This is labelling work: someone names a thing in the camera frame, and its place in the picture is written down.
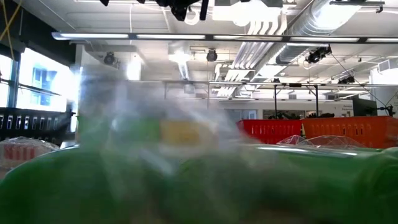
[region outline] yellow object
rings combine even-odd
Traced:
[[[163,143],[174,146],[209,144],[217,139],[208,125],[194,121],[161,121],[160,134]]]

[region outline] wall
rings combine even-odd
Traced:
[[[370,83],[371,84],[383,84],[383,85],[398,85],[397,72],[398,69],[390,69],[379,73],[377,68],[371,70]],[[372,94],[377,98],[373,100],[376,101],[377,107],[393,106],[393,111],[395,112],[394,117],[398,118],[398,88],[373,88],[371,90]],[[377,111],[377,115],[384,116],[386,111]]]

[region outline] green object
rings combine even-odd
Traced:
[[[263,203],[316,223],[398,223],[397,149],[340,151],[248,147],[264,168]]]
[[[115,151],[65,149],[15,168],[0,184],[0,223],[130,224],[148,203],[140,163]]]
[[[80,141],[91,147],[102,147],[109,139],[128,144],[160,141],[160,122],[154,118],[131,119],[87,118],[79,116]]]
[[[259,177],[234,154],[187,160],[168,185],[164,210],[172,223],[241,223],[259,206]]]
[[[252,218],[269,211],[301,223],[398,223],[397,149],[250,145],[181,159],[104,148],[16,167],[0,182],[0,223],[278,223]]]

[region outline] orange crate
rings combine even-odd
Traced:
[[[390,116],[304,119],[303,125],[307,139],[335,135],[349,137],[371,148],[397,145],[398,119]]]
[[[276,144],[301,132],[301,120],[245,119],[238,122],[240,130],[265,144]]]

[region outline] clear plastic sheet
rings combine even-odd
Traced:
[[[0,179],[12,168],[42,154],[59,149],[58,146],[38,139],[18,137],[0,142]]]
[[[162,83],[82,85],[81,150],[101,151],[104,161],[114,153],[132,158],[144,176],[134,174],[147,191],[140,198],[152,195],[137,211],[150,207],[150,216],[169,223],[239,223],[259,206],[261,167],[239,153],[243,137],[224,110],[206,100],[165,99]]]
[[[283,146],[303,146],[327,149],[359,149],[366,148],[361,143],[344,136],[319,136],[311,139],[305,139],[301,136],[291,136],[277,143]]]

